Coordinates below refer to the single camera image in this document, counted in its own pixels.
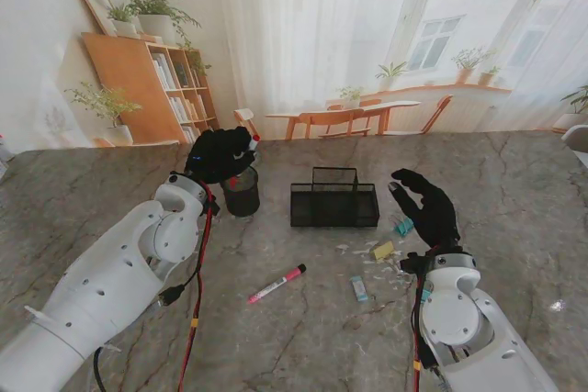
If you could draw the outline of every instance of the black glove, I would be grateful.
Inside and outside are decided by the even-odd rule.
[[[249,151],[250,142],[251,135],[243,127],[206,130],[194,143],[184,173],[207,184],[241,174],[255,159]]]
[[[431,248],[455,247],[461,239],[456,224],[456,210],[445,192],[412,170],[397,170],[392,174],[392,178],[400,181],[412,192],[423,195],[423,208],[419,208],[404,187],[398,183],[388,185],[401,210],[413,220],[421,239]]]

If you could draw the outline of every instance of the wooden bookshelf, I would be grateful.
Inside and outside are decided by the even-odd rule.
[[[124,89],[131,102],[142,106],[139,111],[121,116],[136,143],[169,140],[188,143],[182,128],[191,128],[195,138],[208,128],[219,128],[206,76],[194,77],[186,50],[139,39],[86,32],[82,36],[100,82],[109,88]],[[167,61],[173,77],[169,89],[164,88],[153,66],[153,54],[162,54],[155,57],[164,56]],[[178,64],[184,67],[187,84],[180,83],[175,71]],[[176,116],[181,111],[174,107],[178,104],[184,108],[187,118]]]

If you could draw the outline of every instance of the yellow sticky note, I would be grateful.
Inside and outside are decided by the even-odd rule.
[[[383,245],[380,245],[378,248],[374,250],[374,257],[377,261],[381,259],[386,259],[394,252],[394,245],[392,241],[388,241]]]

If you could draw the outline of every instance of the marble countertop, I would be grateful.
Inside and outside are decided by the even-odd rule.
[[[401,211],[386,184],[402,167],[453,200],[481,288],[560,391],[588,390],[588,170],[557,135],[272,141],[260,151],[259,211],[234,218],[222,207],[214,220],[186,392],[412,390],[413,280],[366,253],[389,239],[403,254],[426,250],[416,233],[401,240],[391,232]],[[186,153],[178,146],[37,151],[11,162],[0,182],[0,346],[25,326],[24,306],[42,309],[67,266],[150,198],[170,170],[180,170]],[[376,185],[379,226],[291,228],[289,185],[309,182],[312,166],[357,167],[360,182]],[[221,190],[213,190],[224,206]],[[308,267],[302,277],[246,303],[300,263]],[[176,269],[169,285],[193,264]],[[357,303],[354,275],[363,277],[368,302]],[[101,357],[109,392],[175,390],[195,300],[192,286],[114,339],[121,353]],[[89,367],[64,390],[85,390]],[[430,375],[422,390],[437,390]]]

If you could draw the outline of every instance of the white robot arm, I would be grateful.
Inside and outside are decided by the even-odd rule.
[[[206,200],[203,187],[171,174],[152,201],[76,259],[42,311],[29,309],[34,320],[0,353],[0,390],[61,390],[87,357],[152,304],[170,272],[194,252]]]
[[[463,252],[429,260],[431,294],[422,334],[454,392],[557,392],[551,378],[498,304],[476,285],[480,273]]]
[[[411,252],[401,261],[402,270],[418,281],[412,318],[415,369],[442,375],[453,392],[557,392],[500,307],[477,288],[480,272],[458,246],[456,213],[445,192],[411,170],[400,169],[392,178],[423,196],[418,207],[401,185],[389,185],[432,248],[425,256]],[[418,390],[418,372],[414,378]]]

